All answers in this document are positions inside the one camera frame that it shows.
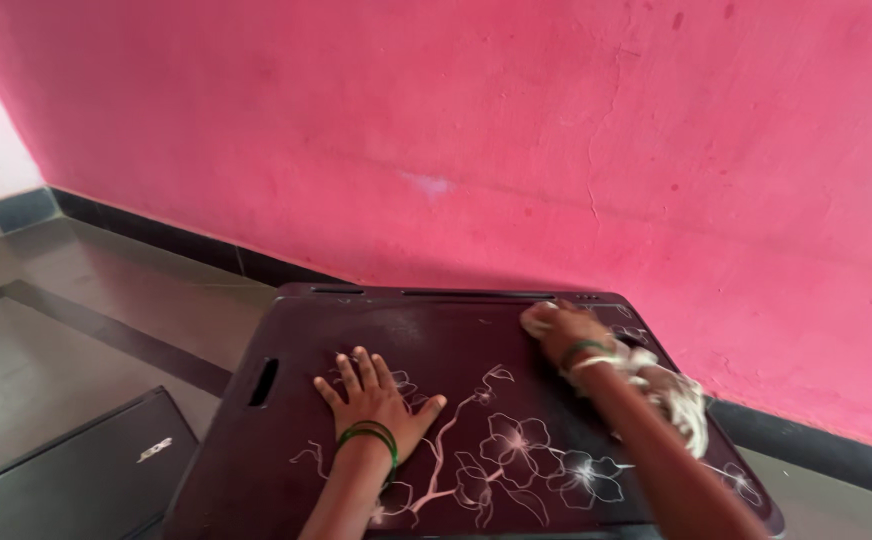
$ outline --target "dark maroon desk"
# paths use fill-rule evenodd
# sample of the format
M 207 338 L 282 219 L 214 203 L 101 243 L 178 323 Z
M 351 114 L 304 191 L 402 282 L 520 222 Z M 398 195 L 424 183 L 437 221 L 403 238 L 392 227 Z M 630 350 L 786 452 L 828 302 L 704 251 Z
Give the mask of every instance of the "dark maroon desk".
M 399 468 L 400 483 L 382 494 L 367 536 L 654 537 L 622 445 L 520 328 L 523 310 L 553 297 L 593 310 L 676 369 L 618 294 L 281 287 L 179 488 L 165 537 L 296 537 L 335 447 L 331 413 L 311 381 L 332 381 L 336 353 L 356 345 L 404 372 L 407 403 L 449 399 L 427 435 L 433 442 L 468 399 L 441 437 L 442 454 L 423 443 Z M 490 422 L 496 413 L 505 417 Z M 535 446 L 501 457 L 483 443 L 501 422 L 518 423 Z M 706 463 L 781 534 L 782 514 L 712 418 L 709 441 Z M 440 462 L 436 493 L 449 493 L 412 511 Z

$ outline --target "hand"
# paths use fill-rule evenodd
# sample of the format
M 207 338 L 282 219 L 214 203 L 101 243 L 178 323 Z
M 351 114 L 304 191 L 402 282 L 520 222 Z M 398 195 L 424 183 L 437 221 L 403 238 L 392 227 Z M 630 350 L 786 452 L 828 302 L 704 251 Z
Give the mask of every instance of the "hand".
M 339 440 L 343 432 L 353 424 L 361 420 L 374 420 L 393 434 L 395 448 L 399 454 L 398 462 L 403 463 L 416 449 L 416 445 L 420 444 L 420 439 L 446 406 L 446 398 L 433 396 L 422 406 L 418 414 L 413 414 L 407 410 L 403 396 L 396 388 L 393 374 L 389 372 L 382 356 L 373 354 L 370 358 L 369 352 L 362 347 L 353 349 L 352 356 L 359 364 L 359 376 L 353 370 L 353 364 L 346 354 L 336 356 L 336 364 L 343 376 L 348 402 L 340 398 L 322 376 L 313 379 L 316 390 L 322 394 L 322 399 L 325 399 L 332 409 L 332 416 L 336 421 L 336 439 Z
M 599 322 L 596 314 L 587 309 L 576 307 L 566 300 L 556 300 L 558 309 L 540 309 L 537 318 L 539 321 L 550 325 L 539 344 L 542 351 L 557 368 L 568 370 L 575 362 L 589 357 L 606 356 L 607 351 L 616 350 L 616 341 L 613 333 Z M 573 358 L 563 358 L 566 351 L 573 347 L 574 343 L 583 339 L 598 341 L 606 350 L 596 347 L 580 350 Z

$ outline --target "dark tiled floor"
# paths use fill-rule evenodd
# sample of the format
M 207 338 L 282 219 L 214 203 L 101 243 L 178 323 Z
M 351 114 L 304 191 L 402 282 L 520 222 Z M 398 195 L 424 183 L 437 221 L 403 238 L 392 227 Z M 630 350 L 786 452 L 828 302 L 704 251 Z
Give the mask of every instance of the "dark tiled floor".
M 218 398 L 157 367 L 176 373 L 146 358 L 155 349 L 108 343 L 142 333 L 180 362 L 232 371 L 276 290 L 65 218 L 0 238 L 0 288 L 18 281 L 35 300 L 0 297 L 0 465 L 159 385 L 202 436 Z M 95 314 L 68 325 L 67 313 Z M 782 508 L 787 538 L 872 539 L 871 492 L 752 451 L 744 457 Z

